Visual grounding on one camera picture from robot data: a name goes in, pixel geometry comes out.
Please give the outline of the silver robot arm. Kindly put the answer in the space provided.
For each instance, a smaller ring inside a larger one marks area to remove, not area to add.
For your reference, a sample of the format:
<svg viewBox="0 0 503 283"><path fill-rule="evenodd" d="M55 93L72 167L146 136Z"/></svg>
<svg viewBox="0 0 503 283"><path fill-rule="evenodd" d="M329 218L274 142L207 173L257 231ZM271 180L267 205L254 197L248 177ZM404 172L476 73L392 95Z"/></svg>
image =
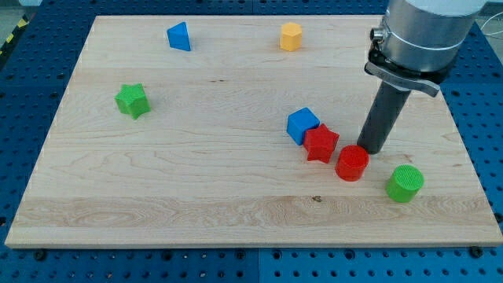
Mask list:
<svg viewBox="0 0 503 283"><path fill-rule="evenodd" d="M371 29L365 71L389 96L413 90L435 97L484 0L390 0Z"/></svg>

